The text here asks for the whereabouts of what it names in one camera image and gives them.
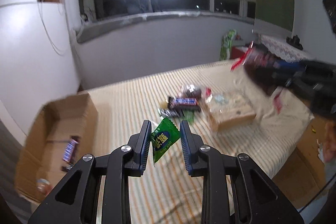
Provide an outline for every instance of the cardboard box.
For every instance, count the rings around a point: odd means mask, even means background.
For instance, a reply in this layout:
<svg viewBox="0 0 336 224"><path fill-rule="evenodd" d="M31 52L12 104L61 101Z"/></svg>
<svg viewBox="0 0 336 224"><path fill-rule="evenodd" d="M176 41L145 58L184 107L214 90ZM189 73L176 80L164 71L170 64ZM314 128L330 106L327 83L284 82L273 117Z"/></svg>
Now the cardboard box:
<svg viewBox="0 0 336 224"><path fill-rule="evenodd" d="M36 181L55 186L66 174L63 153L71 136L79 136L75 162L92 153L98 112L88 93L50 102L38 113L16 165L15 188L25 198L41 202Z"/></svg>
<svg viewBox="0 0 336 224"><path fill-rule="evenodd" d="M315 116L302 135L295 151L273 178L275 184L295 208L305 206L326 183L324 163L318 158L316 141L324 142L325 123L324 118Z"/></svg>
<svg viewBox="0 0 336 224"><path fill-rule="evenodd" d="M203 110L212 132L251 123L256 117L253 108L237 91L212 94L206 100Z"/></svg>

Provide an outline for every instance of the striped mattress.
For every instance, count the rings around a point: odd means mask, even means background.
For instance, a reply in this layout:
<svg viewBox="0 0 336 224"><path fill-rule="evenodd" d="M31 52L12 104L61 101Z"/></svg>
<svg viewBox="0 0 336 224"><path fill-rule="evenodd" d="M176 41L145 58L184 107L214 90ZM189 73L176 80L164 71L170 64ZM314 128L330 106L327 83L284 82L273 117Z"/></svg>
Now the striped mattress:
<svg viewBox="0 0 336 224"><path fill-rule="evenodd" d="M230 72L231 65L232 61L221 61L89 90L99 113L94 155L109 154L126 144L132 134L140 131L145 119L152 121L154 130L160 122L157 112L159 102L166 100L168 95L176 95L181 85L194 84L208 86L213 92L239 90L250 101L257 117L248 126L214 134L205 115L199 113L190 125L191 131L223 154L249 154L268 176L273 177L295 149L312 115L287 90L281 92L282 110L278 114L272 97L264 95L243 68ZM180 120L175 119L174 123L179 127ZM132 223L200 223L202 185L203 178L188 176L180 141L170 147L155 166L149 156L144 175L129 178ZM97 223L100 223L103 188L104 180ZM230 187L229 199L233 213Z"/></svg>

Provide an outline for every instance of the wire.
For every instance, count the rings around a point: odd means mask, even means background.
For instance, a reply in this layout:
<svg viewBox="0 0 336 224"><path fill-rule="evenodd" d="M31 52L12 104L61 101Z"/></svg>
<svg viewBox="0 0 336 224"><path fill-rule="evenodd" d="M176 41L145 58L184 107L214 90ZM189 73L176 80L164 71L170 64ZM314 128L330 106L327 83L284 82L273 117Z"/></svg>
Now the wire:
<svg viewBox="0 0 336 224"><path fill-rule="evenodd" d="M0 5L0 8L8 7L8 6L22 5L22 4L36 4L36 1L24 1L24 2L8 3L8 4Z"/></svg>
<svg viewBox="0 0 336 224"><path fill-rule="evenodd" d="M39 14L40 14L40 18L41 18L41 22L42 22L44 31L45 31L45 33L46 33L48 39L49 39L49 42L50 42L52 48L54 49L54 51L55 51L58 55L63 56L63 55L67 52L68 49L66 49L66 50L61 50L61 49L59 49L59 48L53 43L53 41L52 41L52 39L51 39L51 37L50 37L50 35L49 35L49 33L48 33L48 30L47 30L47 27L46 27L46 25L45 25L45 22L44 22L44 20L43 20L43 2L44 2L44 0L41 0L41 2L37 2L37 7L38 7L38 10L39 10Z"/></svg>
<svg viewBox="0 0 336 224"><path fill-rule="evenodd" d="M78 73L78 76L79 76L79 79L80 79L80 83L82 85L85 85L85 79L82 77L83 75L83 70L80 66L80 63L81 63L81 59L80 59L80 56L76 50L76 42L77 42L77 38L76 38L76 32L74 30L70 30L70 25L69 25L69 19L68 19L68 13L67 13L67 5L66 5L66 2L65 0L62 0L62 4L63 4L63 7L64 7L64 13L65 13L65 19L66 19L66 22L67 22L67 29L68 29L68 34L69 34L69 41L70 41L70 50L71 52L74 52L74 55L73 55L73 60L75 62L75 67L76 67L76 70L77 70L77 73ZM51 45L53 46L54 43L52 42L52 40L50 39L49 40ZM58 55L63 55L63 54L60 54L59 52L57 52L57 50L53 47L53 49L55 50L55 52L58 54Z"/></svg>
<svg viewBox="0 0 336 224"><path fill-rule="evenodd" d="M85 26L85 24L84 24L84 20L83 20L82 17L81 17L81 29L80 29L80 31L78 32L78 34L76 35L76 39L77 39L77 40L81 37L81 35L82 35L83 31L84 31L84 26Z"/></svg>
<svg viewBox="0 0 336 224"><path fill-rule="evenodd" d="M325 188L332 182L332 180L336 178L336 173L332 176L332 178L327 182L327 184L299 211L301 213L304 209L306 209L314 200L317 198Z"/></svg>

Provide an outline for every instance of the striped bed sheet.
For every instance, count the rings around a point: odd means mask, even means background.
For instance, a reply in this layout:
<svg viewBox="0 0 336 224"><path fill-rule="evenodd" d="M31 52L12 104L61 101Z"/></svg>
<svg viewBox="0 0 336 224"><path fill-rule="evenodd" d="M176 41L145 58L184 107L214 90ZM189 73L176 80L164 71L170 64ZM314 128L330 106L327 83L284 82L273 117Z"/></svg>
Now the striped bed sheet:
<svg viewBox="0 0 336 224"><path fill-rule="evenodd" d="M89 94L98 110L94 155L111 153L126 144L140 131L142 122L152 122L152 130L160 122L159 102L175 95L186 84L208 86L213 92L239 90L250 101L257 116L253 123L214 134L203 113L197 113L190 125L192 133L221 153L236 156L244 152L271 178L280 170L295 149L312 115L308 108L288 90L282 90L282 110L276 112L269 98L245 74L243 68L231 72L232 61L169 71L128 80L98 89ZM179 127L180 120L174 119ZM129 178L132 223L200 223L203 178L191 178L185 170L181 142L177 141L153 165L148 157L141 178ZM97 223L100 223L101 184ZM230 210L233 213L229 187Z"/></svg>

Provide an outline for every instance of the person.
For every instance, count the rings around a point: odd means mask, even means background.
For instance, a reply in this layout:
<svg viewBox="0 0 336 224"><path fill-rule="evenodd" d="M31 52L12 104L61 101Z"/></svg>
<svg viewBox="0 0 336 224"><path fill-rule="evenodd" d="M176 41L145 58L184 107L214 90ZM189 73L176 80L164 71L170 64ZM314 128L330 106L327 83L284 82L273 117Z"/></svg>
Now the person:
<svg viewBox="0 0 336 224"><path fill-rule="evenodd" d="M328 121L325 124L323 160L326 163L326 167L336 162L336 122L334 121ZM336 184L335 182L331 182L331 185L332 187L329 190L326 203L310 224L334 223L336 219Z"/></svg>

